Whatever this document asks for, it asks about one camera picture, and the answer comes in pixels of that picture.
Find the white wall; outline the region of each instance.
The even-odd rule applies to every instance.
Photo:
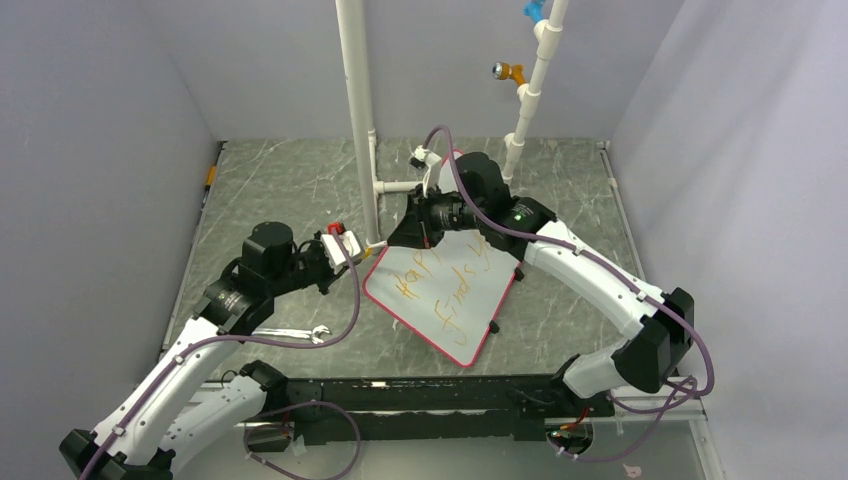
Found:
[[[152,367],[216,145],[134,1],[0,7],[0,477]]]
[[[695,296],[730,478],[848,468],[846,45],[844,1],[687,0],[613,137],[649,277]]]
[[[351,136],[334,2],[143,3],[217,138]],[[524,63],[529,80],[525,3],[365,0],[378,134],[513,131],[514,84],[491,68]],[[611,138],[682,3],[572,0],[530,134]]]

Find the gray marble surface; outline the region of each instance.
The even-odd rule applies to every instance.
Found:
[[[420,172],[407,162],[421,140],[381,140],[379,177],[385,181],[420,178]],[[499,138],[460,138],[455,146],[465,152],[484,151],[499,162],[505,154]],[[443,143],[434,148],[445,151]],[[635,272],[595,140],[528,139],[512,192],[547,205],[583,240]],[[403,214],[405,201],[403,194],[381,198],[383,238]],[[204,286],[240,255],[242,241],[254,225],[266,220],[287,223],[298,241],[339,220],[349,229],[364,232],[360,204],[350,139],[228,142],[167,343],[179,335]],[[360,279],[373,261],[372,257],[358,267]],[[486,340],[470,368],[452,363],[362,295],[357,326],[343,342],[307,351],[244,345],[221,365],[215,378],[254,359],[293,378],[550,373],[572,355],[592,352],[620,338],[597,309],[568,287],[532,267],[524,269],[526,278],[512,287],[498,316],[500,333]],[[352,300],[348,275],[334,284],[327,296],[313,287],[278,298],[276,312],[263,326],[311,328],[325,324],[341,332],[350,319]]]

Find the wrench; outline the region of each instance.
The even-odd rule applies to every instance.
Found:
[[[329,334],[330,329],[324,325],[318,325],[312,330],[298,330],[296,328],[257,328],[253,331],[253,334],[258,336],[300,338],[303,340],[311,340],[312,343],[316,345],[324,343],[324,340],[321,340],[321,335],[325,333]]]

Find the blue valve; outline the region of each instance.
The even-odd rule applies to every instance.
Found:
[[[542,7],[545,5],[545,0],[530,0],[527,5],[524,5],[524,15],[533,19],[533,24],[541,22],[545,17],[542,16]]]

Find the purple cable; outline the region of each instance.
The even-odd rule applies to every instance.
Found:
[[[288,407],[285,407],[285,408],[280,408],[278,410],[272,410],[270,412],[265,412],[265,413],[259,415],[257,418],[270,417],[272,415],[278,415],[280,413],[285,413],[285,412],[288,412],[290,410],[295,410],[295,409],[302,408],[302,407],[314,407],[316,405],[321,406],[321,407],[332,408],[333,410],[336,410],[339,413],[341,413],[347,419],[347,421],[350,422],[350,426],[353,427],[353,433],[356,436],[356,450],[353,452],[353,458],[350,460],[350,463],[348,463],[347,466],[341,472],[337,473],[336,475],[322,479],[322,480],[338,480],[338,479],[344,477],[345,475],[347,475],[348,472],[350,472],[350,470],[353,468],[353,465],[356,463],[356,459],[359,458],[359,450],[362,448],[362,436],[359,433],[359,427],[356,425],[356,422],[353,420],[353,417],[351,417],[349,413],[344,411],[344,409],[342,409],[342,407],[336,405],[335,403],[313,400],[311,402],[296,403],[294,405],[289,405]],[[306,478],[306,477],[301,477],[300,475],[296,475],[294,473],[289,472],[288,470],[280,468],[275,463],[269,462],[269,461],[265,460],[264,458],[260,457],[259,455],[250,451],[250,445],[248,445],[248,440],[250,440],[250,436],[253,434],[253,432],[259,430],[260,428],[253,428],[253,429],[250,429],[250,430],[247,430],[247,431],[244,432],[244,451],[247,452],[247,454],[250,456],[250,458],[252,458],[252,459],[256,460],[257,462],[261,463],[262,465],[270,468],[271,470],[274,470],[275,472],[283,474],[283,475],[285,475],[289,478],[293,478],[294,480],[312,480],[312,479],[309,479],[309,478]]]
[[[672,398],[674,398],[674,395],[675,395],[677,392],[682,391],[681,387],[682,387],[683,385],[687,384],[687,383],[692,383],[692,387],[693,387],[693,388],[696,388],[696,387],[698,386],[698,381],[697,381],[697,380],[695,380],[695,377],[686,377],[686,378],[684,378],[684,379],[683,379],[683,380],[682,380],[679,384],[675,384],[675,385],[674,385],[674,390],[672,390],[672,392],[671,392],[671,394],[668,396],[668,398],[666,398],[666,399],[665,399],[665,404],[663,405],[663,407],[656,409],[656,410],[659,412],[659,413],[657,414],[657,418],[655,418],[655,419],[654,419],[654,421],[652,421],[652,422],[651,422],[651,424],[650,424],[650,425],[648,425],[648,428],[646,428],[646,429],[645,429],[645,432],[644,432],[644,433],[642,433],[642,436],[641,436],[641,437],[639,437],[639,440],[636,440],[636,442],[634,442],[634,443],[633,443],[633,445],[630,445],[629,447],[627,447],[626,449],[624,449],[624,451],[619,452],[619,453],[617,453],[617,454],[615,454],[615,455],[612,455],[612,456],[609,456],[609,457],[594,457],[594,458],[590,457],[590,458],[583,458],[583,457],[581,457],[580,455],[574,455],[574,454],[568,453],[568,452],[566,452],[566,451],[560,452],[559,447],[557,447],[557,446],[556,446],[556,445],[555,445],[555,444],[551,441],[551,439],[550,439],[550,438],[548,438],[548,439],[547,439],[547,441],[548,441],[548,443],[549,443],[552,447],[554,447],[554,450],[556,450],[556,451],[557,451],[557,455],[566,455],[566,456],[568,456],[569,458],[571,458],[572,460],[574,460],[574,461],[576,461],[576,462],[584,462],[584,463],[606,463],[606,462],[617,462],[618,460],[621,460],[622,458],[624,458],[624,457],[626,457],[626,456],[630,455],[631,453],[635,452],[635,451],[636,451],[639,447],[641,447],[641,446],[642,446],[642,444],[643,444],[643,443],[645,443],[645,440],[647,440],[647,439],[648,439],[648,437],[650,437],[650,436],[651,436],[651,434],[652,434],[652,433],[654,433],[654,430],[655,430],[655,429],[657,428],[657,426],[660,424],[660,420],[662,420],[663,415],[665,415],[665,413],[666,413],[667,411],[669,411],[669,410],[671,410],[671,409],[673,408],[673,407],[671,406],[671,399],[672,399]],[[691,398],[692,398],[692,397],[694,397],[694,396],[695,396],[695,390],[691,390],[691,389],[690,389],[690,390],[689,390],[689,393],[687,393],[687,394],[683,397],[683,400],[682,400],[680,403],[685,402],[685,401],[687,401],[687,400],[691,399]]]
[[[451,163],[453,178],[454,178],[454,181],[456,182],[456,188],[457,188],[457,190],[459,190],[460,195],[462,195],[462,199],[465,200],[465,203],[468,204],[468,207],[471,209],[472,212],[474,212],[474,215],[478,219],[480,219],[481,222],[485,223],[486,225],[493,228],[497,232],[505,233],[507,235],[510,235],[510,236],[513,236],[513,237],[516,237],[516,238],[523,238],[525,240],[546,242],[546,243],[550,243],[552,245],[557,245],[559,247],[566,248],[568,250],[571,250],[572,252],[575,252],[577,250],[576,245],[569,243],[565,240],[560,240],[558,238],[552,238],[552,237],[546,237],[544,235],[536,235],[536,234],[533,234],[533,233],[519,232],[518,230],[512,230],[512,229],[506,228],[502,225],[498,225],[497,223],[495,223],[494,221],[489,219],[477,207],[477,205],[471,200],[471,196],[468,194],[468,191],[465,189],[465,185],[462,184],[462,180],[459,177],[459,168],[457,168],[457,166],[456,166],[456,158],[454,157],[454,154],[453,154],[453,151],[454,151],[454,149],[453,149],[453,138],[451,138],[450,130],[448,129],[448,127],[446,127],[444,125],[437,125],[435,128],[433,128],[433,130],[430,130],[430,133],[427,134],[427,138],[424,139],[424,143],[423,143],[422,146],[424,148],[427,148],[427,145],[430,144],[430,140],[433,139],[433,136],[439,130],[441,130],[442,133],[445,135],[445,139],[447,140],[447,143],[448,143],[448,160]],[[581,250],[580,255],[583,255],[584,257],[588,258],[589,260],[600,265],[604,270],[608,271],[612,276],[614,276],[621,283],[623,283],[634,294],[638,294],[641,291],[639,289],[639,287],[636,286],[635,283],[633,283],[632,281],[630,281],[629,278],[627,278],[627,276],[625,276],[617,268],[615,268],[611,263],[604,260],[600,256],[595,255],[594,253],[592,253],[588,250]],[[663,303],[661,301],[658,301],[658,300],[656,300],[656,299],[654,299],[650,296],[645,297],[645,301],[648,302],[650,305],[656,307],[658,310],[665,313],[669,317],[671,317],[675,322],[677,322],[681,327],[683,327],[683,330],[685,330],[686,333],[688,333],[692,337],[692,339],[695,341],[695,344],[698,345],[698,350],[700,350],[701,356],[703,356],[703,358],[704,358],[704,364],[706,365],[706,369],[707,369],[707,384],[706,384],[706,386],[704,386],[703,390],[686,389],[685,386],[684,386],[685,382],[680,382],[679,384],[674,385],[674,387],[677,388],[679,391],[683,391],[683,392],[686,392],[687,394],[691,394],[693,397],[702,397],[702,396],[709,395],[710,392],[713,391],[713,387],[715,386],[715,371],[713,369],[712,357],[710,356],[710,352],[707,350],[707,345],[706,345],[706,343],[704,343],[704,339],[701,338],[701,335],[699,335],[698,332],[696,332],[695,329],[692,328],[691,325],[686,323],[686,321],[683,318],[681,318],[680,315],[678,315],[676,312],[674,312],[670,308],[663,305]]]
[[[300,349],[300,350],[311,350],[311,349],[315,349],[315,348],[326,348],[326,347],[329,347],[331,345],[335,345],[335,344],[341,342],[345,337],[348,336],[348,334],[351,332],[351,330],[353,330],[353,327],[356,325],[356,320],[359,318],[359,275],[357,275],[357,273],[356,273],[356,264],[354,264],[353,259],[350,258],[350,255],[348,254],[348,251],[345,248],[344,243],[342,242],[342,239],[335,232],[332,232],[332,235],[333,235],[333,239],[335,239],[336,243],[339,245],[339,248],[341,248],[342,253],[344,254],[345,260],[347,261],[348,271],[353,276],[353,315],[351,316],[350,323],[348,324],[347,328],[345,328],[344,331],[339,336],[337,336],[337,337],[335,337],[331,340],[328,340],[324,343],[319,343],[319,344],[313,345],[313,344],[304,344],[304,343],[279,342],[279,341],[271,340],[271,339],[268,339],[268,338],[258,338],[258,337],[252,337],[252,336],[249,336],[249,335],[220,335],[220,336],[217,336],[217,337],[206,338],[206,339],[200,340],[197,343],[190,345],[185,350],[180,352],[179,356],[183,357],[183,358],[188,358],[188,356],[191,355],[191,353],[194,352],[195,350],[197,350],[199,348],[203,348],[207,345],[211,345],[213,343],[218,343],[218,342],[259,343],[259,344],[262,344],[262,345],[270,345],[272,347],[296,348],[296,349]],[[136,402],[133,404],[133,406],[130,407],[127,410],[126,415],[124,415],[124,417],[121,419],[121,421],[118,422],[118,424],[116,425],[118,428],[125,429],[127,427],[127,425],[129,425],[130,421],[132,421],[132,419],[135,418],[135,416],[138,414],[139,410],[141,410],[141,407],[143,407],[144,404],[147,403],[147,400],[150,399],[150,397],[153,395],[153,392],[155,392],[156,389],[159,388],[159,385],[161,385],[162,382],[164,382],[165,379],[168,378],[168,375],[170,375],[170,373],[174,370],[174,368],[176,368],[176,366],[177,366],[177,362],[175,362],[173,359],[165,365],[165,367],[162,369],[162,371],[159,372],[159,375],[157,375],[156,378],[153,379],[153,381],[150,383],[150,385],[147,387],[147,389],[144,391],[144,393],[142,393],[138,397],[138,400],[136,400]],[[333,405],[330,408],[336,408],[336,409],[341,410],[340,407],[335,406],[335,405]],[[106,450],[108,450],[109,447],[111,447],[112,444],[115,443],[115,440],[117,438],[118,438],[118,435],[114,432],[110,433],[106,437],[106,440],[104,440],[103,443],[100,445],[100,447],[97,448],[97,451],[94,452],[94,455],[91,457],[91,460],[88,461],[88,464],[86,464],[82,473],[80,473],[79,480],[87,480],[88,479],[88,477],[91,475],[91,472],[94,470],[94,467],[97,465],[97,462],[100,460],[100,458],[106,452]],[[359,435],[358,435],[358,430],[357,430],[357,455],[358,454],[359,454]],[[354,462],[356,462],[356,456],[354,456],[349,467],[347,469],[345,469],[345,473],[347,471],[349,471],[350,468],[353,468]]]

